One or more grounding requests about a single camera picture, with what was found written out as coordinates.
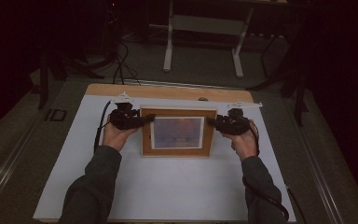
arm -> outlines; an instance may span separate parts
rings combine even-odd
[[[255,130],[255,126],[252,122],[251,127]],[[268,195],[280,203],[282,201],[281,192],[274,185],[267,167],[261,159],[257,157],[256,141],[258,141],[258,136],[253,134],[250,130],[241,135],[226,133],[222,133],[222,135],[231,139],[231,147],[241,160],[243,181],[253,189]],[[286,219],[278,207],[255,195],[249,188],[246,188],[245,198],[248,206],[249,223],[286,223]]]
[[[138,129],[121,131],[112,124],[103,130],[103,145],[95,150],[85,175],[67,190],[59,223],[106,223],[121,162],[119,151]]]

gray carpet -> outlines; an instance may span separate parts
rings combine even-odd
[[[257,40],[245,41],[250,46],[244,48],[256,46],[252,41]],[[174,47],[172,71],[166,74],[162,72],[164,46],[132,42],[127,44],[130,53],[126,63],[128,67],[137,71],[137,78],[140,80],[237,89],[265,79],[261,73],[258,54],[255,53],[259,48],[250,52],[244,50],[241,53],[242,65],[248,75],[243,79],[237,79],[234,76],[230,53],[224,49]],[[272,55],[274,50],[282,54],[282,49],[272,49]],[[275,60],[273,56],[268,56],[274,61],[268,64],[269,71],[279,62],[279,56],[277,53]],[[98,73],[112,77],[115,69],[113,65]],[[130,74],[126,72],[124,76],[128,77]],[[51,105],[48,108],[67,110],[68,115],[64,122],[42,120],[38,123],[25,145],[17,168],[0,194],[0,223],[39,223],[32,219],[35,207],[71,127],[80,100],[87,86],[95,81],[73,73],[63,83],[57,97],[50,98]],[[99,81],[110,82],[111,78]],[[261,111],[283,178],[296,195],[308,223],[331,223],[320,189],[315,184],[308,149],[311,149],[324,180],[331,189],[343,223],[358,223],[358,188],[311,93],[306,94],[305,104],[309,112],[303,113],[304,127],[299,128],[293,119],[294,100],[282,99],[277,92],[279,86],[252,94],[256,102],[262,102],[264,105]],[[27,94],[0,121],[0,164],[15,146],[27,125],[38,116],[44,116],[37,111],[37,103],[37,95]],[[293,201],[292,204],[297,223],[304,223]]]

hand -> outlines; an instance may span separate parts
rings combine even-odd
[[[126,144],[127,138],[138,130],[139,128],[119,130],[112,123],[108,123],[103,129],[103,145],[120,151]]]
[[[255,130],[255,125],[251,120],[251,128]],[[243,161],[248,157],[257,156],[257,145],[255,136],[251,130],[241,135],[231,135],[227,133],[221,133],[223,137],[231,139],[231,147],[235,150],[240,160]]]

dark background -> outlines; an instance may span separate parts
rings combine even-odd
[[[105,19],[101,14],[102,1],[83,1],[86,6],[74,3],[0,1],[0,118],[33,87],[29,74],[39,67],[46,43],[73,57],[82,57],[89,43],[99,43]],[[305,54],[310,68],[307,87],[358,183],[358,1],[330,4],[322,16],[310,17],[297,53],[309,52],[307,47],[317,42],[313,52]],[[132,0],[122,7],[127,18],[133,15],[130,24],[144,33],[145,24],[166,22],[167,6],[167,1],[150,1],[146,5],[145,1]],[[147,8],[151,15],[148,18]],[[89,13],[89,20],[74,21],[74,9]]]

picture frame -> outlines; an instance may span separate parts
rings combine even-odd
[[[155,115],[142,128],[143,157],[209,157],[216,107],[141,105],[140,114]]]

